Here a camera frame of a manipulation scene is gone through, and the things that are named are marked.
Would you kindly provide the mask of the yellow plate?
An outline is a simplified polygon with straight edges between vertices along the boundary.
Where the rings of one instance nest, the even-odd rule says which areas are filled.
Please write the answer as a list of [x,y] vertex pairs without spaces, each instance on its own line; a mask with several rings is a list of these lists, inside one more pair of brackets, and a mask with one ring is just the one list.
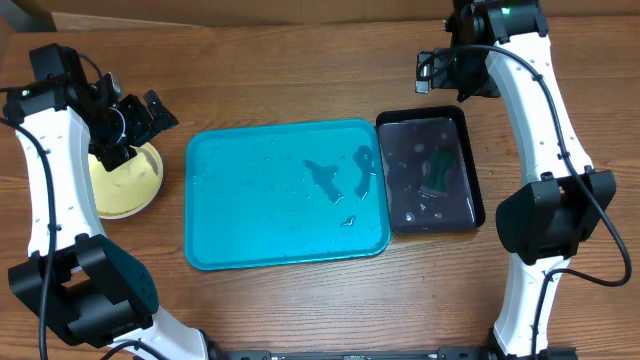
[[121,219],[149,205],[158,194],[164,164],[151,144],[136,148],[137,155],[111,172],[94,155],[89,155],[89,170],[97,212],[101,219]]

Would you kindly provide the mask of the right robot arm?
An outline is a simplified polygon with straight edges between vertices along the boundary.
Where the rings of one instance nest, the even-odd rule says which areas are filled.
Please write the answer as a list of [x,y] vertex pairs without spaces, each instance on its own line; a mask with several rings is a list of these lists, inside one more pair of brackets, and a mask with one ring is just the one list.
[[522,186],[496,210],[509,253],[506,291],[485,347],[473,359],[573,359],[553,348],[547,327],[571,259],[598,225],[616,192],[575,133],[559,89],[549,25],[537,1],[454,3],[444,23],[446,48],[420,55],[416,89],[454,89],[458,100],[499,98],[516,141]]

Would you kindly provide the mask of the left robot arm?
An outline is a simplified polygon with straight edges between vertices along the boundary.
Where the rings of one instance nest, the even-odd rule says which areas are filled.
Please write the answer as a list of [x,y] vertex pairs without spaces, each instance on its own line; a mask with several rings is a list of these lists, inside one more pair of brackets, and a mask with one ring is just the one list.
[[91,155],[121,165],[175,117],[153,92],[121,96],[108,75],[92,84],[51,74],[6,95],[2,121],[21,143],[32,208],[28,258],[8,279],[39,333],[139,359],[220,358],[203,331],[160,306],[147,268],[106,236],[89,174]]

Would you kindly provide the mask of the green scrubbing sponge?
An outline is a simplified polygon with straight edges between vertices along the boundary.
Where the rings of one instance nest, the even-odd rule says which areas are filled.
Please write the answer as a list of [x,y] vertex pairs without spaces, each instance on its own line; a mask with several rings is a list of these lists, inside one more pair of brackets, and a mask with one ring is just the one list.
[[420,191],[425,196],[444,197],[448,194],[448,176],[456,165],[455,155],[442,149],[436,149],[423,163],[423,180]]

